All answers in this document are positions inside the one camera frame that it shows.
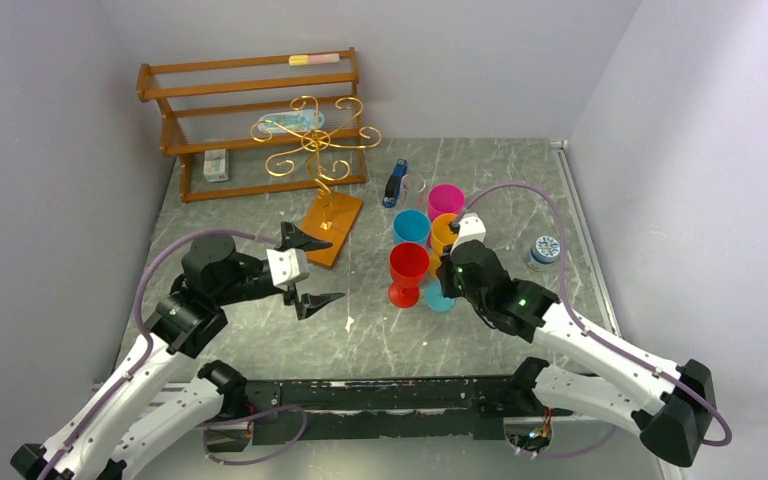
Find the gold wire glass rack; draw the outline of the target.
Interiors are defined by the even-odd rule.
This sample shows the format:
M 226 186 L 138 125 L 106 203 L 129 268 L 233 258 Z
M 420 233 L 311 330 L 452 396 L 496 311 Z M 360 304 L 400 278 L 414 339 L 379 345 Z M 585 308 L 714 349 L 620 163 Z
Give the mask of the gold wire glass rack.
M 269 175 L 285 177 L 294 173 L 294 157 L 301 154 L 306 156 L 304 168 L 317 194 L 301 223 L 301 230 L 333 243 L 331 248 L 308 253 L 311 263 L 324 268 L 335 266 L 363 207 L 360 198 L 340 193 L 335 187 L 364 183 L 368 174 L 366 152 L 382 141 L 382 134 L 377 128 L 362 123 L 364 104 L 360 99 L 354 96 L 339 97 L 334 101 L 334 108 L 339 112 L 347 112 L 349 116 L 331 129 L 326 127 L 326 120 L 320 129 L 306 133 L 261 133 L 255 127 L 258 120 L 250 128 L 251 139 L 261 144 L 270 142 L 278 135 L 287 136 L 297 143 L 295 147 L 267 157 L 264 168 Z M 301 109 L 323 112 L 319 100 L 310 95 L 302 95 L 290 101 L 289 110 Z

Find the blue wine glass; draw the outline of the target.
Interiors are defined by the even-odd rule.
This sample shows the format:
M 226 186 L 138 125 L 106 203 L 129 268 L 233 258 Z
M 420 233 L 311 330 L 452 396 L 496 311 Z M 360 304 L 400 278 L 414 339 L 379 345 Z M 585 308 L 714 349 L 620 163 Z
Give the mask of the blue wine glass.
M 429 309 L 437 313 L 445 313 L 452 310 L 456 304 L 454 298 L 443 294 L 439 280 L 432 280 L 423 291 L 423 298 Z
M 399 212 L 393 220 L 393 242 L 396 245 L 405 242 L 425 245 L 430 230 L 431 222 L 425 213 L 406 209 Z

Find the yellow wine glass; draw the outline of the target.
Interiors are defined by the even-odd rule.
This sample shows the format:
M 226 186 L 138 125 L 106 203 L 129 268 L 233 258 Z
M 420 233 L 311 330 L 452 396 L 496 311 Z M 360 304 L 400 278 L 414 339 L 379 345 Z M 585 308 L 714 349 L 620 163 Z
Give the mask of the yellow wine glass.
M 429 241 L 431 250 L 429 253 L 428 274 L 436 277 L 437 269 L 441 265 L 440 255 L 447 245 L 453 245 L 458 235 L 451 230 L 450 223 L 456 218 L 455 213 L 444 213 L 438 215 L 431 224 Z

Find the red wine glass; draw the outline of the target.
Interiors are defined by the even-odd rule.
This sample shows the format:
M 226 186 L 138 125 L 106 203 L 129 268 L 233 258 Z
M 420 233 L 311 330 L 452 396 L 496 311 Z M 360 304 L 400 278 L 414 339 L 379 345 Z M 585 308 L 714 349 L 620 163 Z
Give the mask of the red wine glass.
M 388 287 L 388 299 L 401 309 L 416 305 L 422 283 L 430 265 L 429 254 L 425 247 L 402 242 L 393 247 L 389 255 L 389 273 L 391 283 Z

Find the blue wine glass front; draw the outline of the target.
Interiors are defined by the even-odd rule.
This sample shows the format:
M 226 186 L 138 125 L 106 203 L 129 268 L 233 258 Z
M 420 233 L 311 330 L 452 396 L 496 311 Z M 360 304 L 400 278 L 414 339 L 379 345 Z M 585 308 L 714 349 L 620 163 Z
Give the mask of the blue wine glass front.
M 396 245 L 405 242 L 425 245 L 430 230 L 431 222 L 425 213 L 406 209 L 399 212 L 393 220 L 393 242 Z

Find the pink wine glass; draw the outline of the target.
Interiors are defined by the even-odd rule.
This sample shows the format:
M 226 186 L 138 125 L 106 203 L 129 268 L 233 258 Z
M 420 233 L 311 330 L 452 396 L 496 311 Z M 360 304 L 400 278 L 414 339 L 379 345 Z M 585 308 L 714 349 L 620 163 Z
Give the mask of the pink wine glass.
M 464 192 L 453 184 L 438 184 L 434 186 L 427 200 L 427 216 L 431 222 L 442 214 L 458 214 L 464 207 Z

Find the clear wine glass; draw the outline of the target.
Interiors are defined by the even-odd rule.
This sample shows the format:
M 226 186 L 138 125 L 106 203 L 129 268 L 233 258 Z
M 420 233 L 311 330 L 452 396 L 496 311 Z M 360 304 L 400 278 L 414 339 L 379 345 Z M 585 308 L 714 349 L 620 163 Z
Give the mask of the clear wine glass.
M 425 209 L 427 183 L 422 175 L 405 174 L 400 185 L 400 208 L 423 211 Z

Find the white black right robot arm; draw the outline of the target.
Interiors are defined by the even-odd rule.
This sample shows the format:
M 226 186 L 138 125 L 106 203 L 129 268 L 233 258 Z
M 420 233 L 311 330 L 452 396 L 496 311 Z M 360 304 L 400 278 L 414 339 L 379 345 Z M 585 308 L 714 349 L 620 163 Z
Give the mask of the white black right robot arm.
M 465 299 L 488 327 L 589 370 L 582 376 L 524 361 L 509 389 L 516 411 L 531 415 L 544 406 L 582 413 L 637 435 L 665 462 L 692 466 L 715 417 L 707 365 L 695 359 L 678 364 L 611 334 L 553 291 L 511 277 L 478 240 L 446 247 L 437 273 L 444 295 Z

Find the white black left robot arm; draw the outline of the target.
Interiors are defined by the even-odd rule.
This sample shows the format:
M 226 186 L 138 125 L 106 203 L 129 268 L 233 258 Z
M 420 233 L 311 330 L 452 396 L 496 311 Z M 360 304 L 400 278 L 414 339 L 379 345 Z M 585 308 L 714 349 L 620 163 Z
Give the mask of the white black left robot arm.
M 25 444 L 12 468 L 25 479 L 132 479 L 189 431 L 203 425 L 250 423 L 259 413 L 246 378 L 222 361 L 203 365 L 173 399 L 153 407 L 171 376 L 191 366 L 227 324 L 225 307 L 279 296 L 304 320 L 338 299 L 301 294 L 306 255 L 329 242 L 284 222 L 265 238 L 264 258 L 241 253 L 241 234 L 219 228 L 184 236 L 182 272 L 149 316 L 133 302 L 137 339 L 87 404 L 41 444 Z

